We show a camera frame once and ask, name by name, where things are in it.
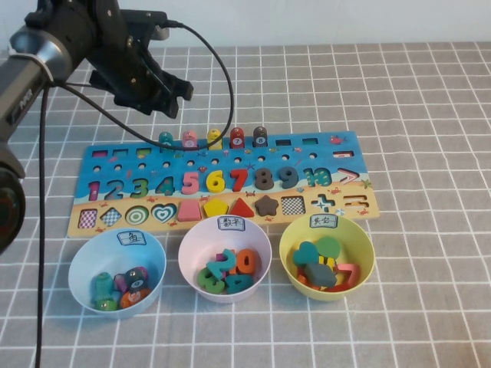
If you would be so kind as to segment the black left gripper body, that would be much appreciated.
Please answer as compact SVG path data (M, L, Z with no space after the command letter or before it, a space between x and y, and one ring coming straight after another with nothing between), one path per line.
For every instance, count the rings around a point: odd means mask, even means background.
M114 95L114 103L150 114L153 99L165 95L157 63L147 47L157 26L148 11L122 10L116 1L93 1L96 41L90 63L91 83Z

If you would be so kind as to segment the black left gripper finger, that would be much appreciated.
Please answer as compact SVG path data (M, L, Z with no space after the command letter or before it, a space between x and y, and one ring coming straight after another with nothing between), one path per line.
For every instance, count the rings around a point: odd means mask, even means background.
M170 96L174 98L182 97L184 100L192 99L194 88L189 81L182 80L172 74L164 74L162 82L164 89Z
M179 104L174 96L159 95L153 99L153 110L164 113L169 118L176 118L179 112Z

